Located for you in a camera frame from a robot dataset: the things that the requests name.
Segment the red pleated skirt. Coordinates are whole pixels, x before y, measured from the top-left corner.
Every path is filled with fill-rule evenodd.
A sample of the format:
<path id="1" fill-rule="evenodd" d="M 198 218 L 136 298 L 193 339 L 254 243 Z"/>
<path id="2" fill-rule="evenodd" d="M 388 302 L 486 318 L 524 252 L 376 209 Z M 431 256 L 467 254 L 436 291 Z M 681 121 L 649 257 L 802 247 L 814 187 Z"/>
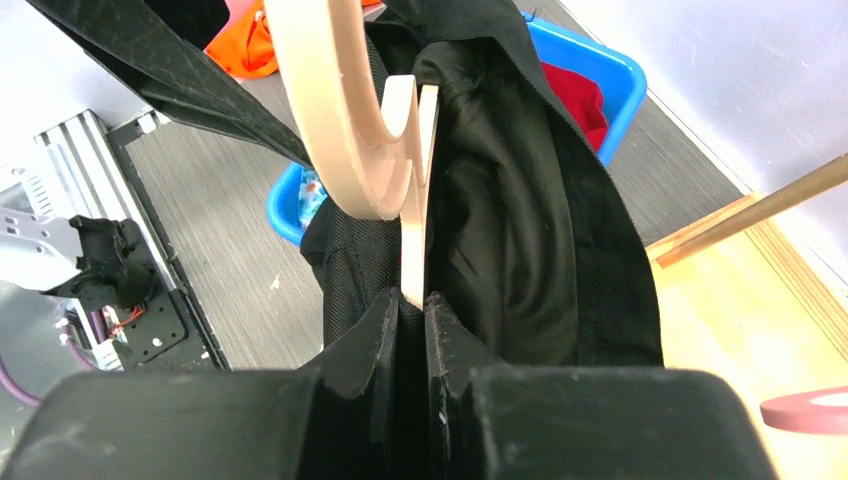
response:
<path id="1" fill-rule="evenodd" d="M 609 130 L 600 87 L 570 70 L 548 63 L 543 63 L 542 68 L 552 91 L 572 115 L 593 150 L 598 152 Z"/>

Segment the blue floral garment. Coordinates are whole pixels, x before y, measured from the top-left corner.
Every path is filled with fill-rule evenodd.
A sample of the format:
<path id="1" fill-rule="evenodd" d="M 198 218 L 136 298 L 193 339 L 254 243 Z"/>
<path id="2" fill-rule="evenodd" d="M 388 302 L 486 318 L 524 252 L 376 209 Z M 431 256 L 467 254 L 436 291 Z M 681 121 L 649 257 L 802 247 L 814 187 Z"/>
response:
<path id="1" fill-rule="evenodd" d="M 298 190 L 298 220 L 306 230 L 328 194 L 314 170 L 301 171 Z"/>

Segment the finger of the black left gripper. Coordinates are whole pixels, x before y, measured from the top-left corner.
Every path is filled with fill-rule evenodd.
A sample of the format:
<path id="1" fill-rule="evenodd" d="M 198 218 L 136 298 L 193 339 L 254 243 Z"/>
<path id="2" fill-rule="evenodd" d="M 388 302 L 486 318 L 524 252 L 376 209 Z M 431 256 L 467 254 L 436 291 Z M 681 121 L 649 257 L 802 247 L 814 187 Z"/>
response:
<path id="1" fill-rule="evenodd" d="M 205 53 L 227 24 L 223 1 L 31 0 L 31 6 L 168 118 L 309 165 L 287 125 Z"/>

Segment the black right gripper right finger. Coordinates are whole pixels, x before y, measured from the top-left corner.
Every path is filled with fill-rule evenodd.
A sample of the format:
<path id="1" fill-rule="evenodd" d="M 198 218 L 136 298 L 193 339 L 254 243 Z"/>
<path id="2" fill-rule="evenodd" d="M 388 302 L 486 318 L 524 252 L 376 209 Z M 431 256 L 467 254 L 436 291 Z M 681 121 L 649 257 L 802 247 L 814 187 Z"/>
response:
<path id="1" fill-rule="evenodd" d="M 435 479 L 773 479 L 738 396 L 702 371 L 510 365 L 424 307 Z"/>

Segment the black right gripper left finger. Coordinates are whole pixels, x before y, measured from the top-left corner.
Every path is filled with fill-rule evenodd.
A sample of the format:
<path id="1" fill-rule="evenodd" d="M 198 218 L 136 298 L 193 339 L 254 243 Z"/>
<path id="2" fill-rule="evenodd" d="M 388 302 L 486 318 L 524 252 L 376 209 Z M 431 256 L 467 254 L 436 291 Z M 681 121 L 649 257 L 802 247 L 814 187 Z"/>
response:
<path id="1" fill-rule="evenodd" d="M 386 479 L 399 294 L 288 371 L 80 373 L 42 401 L 5 479 Z"/>

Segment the black garment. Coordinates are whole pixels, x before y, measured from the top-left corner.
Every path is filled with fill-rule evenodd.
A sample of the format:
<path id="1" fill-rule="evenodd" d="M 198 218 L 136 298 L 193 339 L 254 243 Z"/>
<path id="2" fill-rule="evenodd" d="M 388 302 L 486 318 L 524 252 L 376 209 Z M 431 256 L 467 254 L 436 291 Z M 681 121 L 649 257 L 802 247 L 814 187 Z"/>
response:
<path id="1" fill-rule="evenodd" d="M 513 364 L 660 367 L 639 233 L 511 1 L 392 1 L 362 25 L 374 83 L 439 87 L 427 287 Z"/>

